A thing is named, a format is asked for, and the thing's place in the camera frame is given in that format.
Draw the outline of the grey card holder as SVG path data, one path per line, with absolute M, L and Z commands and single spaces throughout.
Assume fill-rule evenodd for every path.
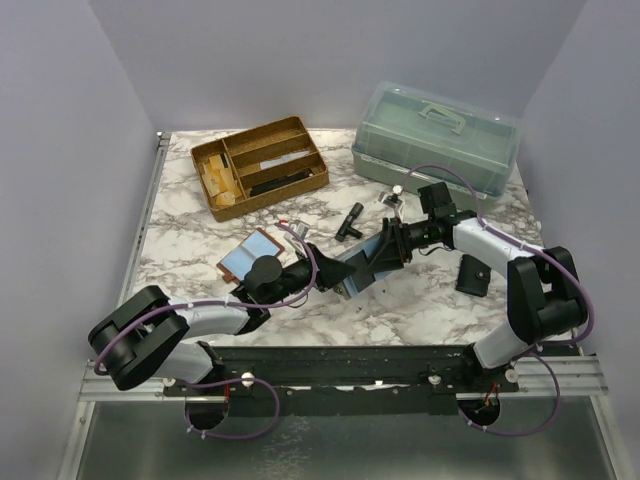
M 335 257 L 336 260 L 356 268 L 354 273 L 351 273 L 333 288 L 335 293 L 346 300 L 352 299 L 369 286 L 391 274 L 391 271 L 371 273 L 368 270 L 367 261 L 372 255 L 380 236 L 381 234 L 378 233 L 366 240 L 362 240 Z

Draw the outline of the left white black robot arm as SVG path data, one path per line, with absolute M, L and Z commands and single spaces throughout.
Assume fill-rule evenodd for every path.
M 355 266 L 326 257 L 313 244 L 304 247 L 308 255 L 287 267 L 275 256 L 258 257 L 226 297 L 175 302 L 157 285 L 143 288 L 88 334 L 97 355 L 95 372 L 110 376 L 126 391 L 170 365 L 167 376 L 186 380 L 201 395 L 214 393 L 221 385 L 220 368 L 202 346 L 189 348 L 187 360 L 180 362 L 174 351 L 184 340 L 251 333 L 273 309 L 292 305 L 292 295 L 330 290 L 356 272 Z

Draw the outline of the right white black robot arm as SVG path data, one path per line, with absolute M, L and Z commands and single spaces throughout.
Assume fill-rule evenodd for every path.
M 485 390 L 496 380 L 497 368 L 587 322 L 588 305 L 568 250 L 539 249 L 491 230 L 475 212 L 456 208 L 444 182 L 422 187 L 418 195 L 427 219 L 403 223 L 385 218 L 367 255 L 367 272 L 401 269 L 415 250 L 441 244 L 479 260 L 506 280 L 507 319 L 463 351 L 459 371 L 467 389 Z

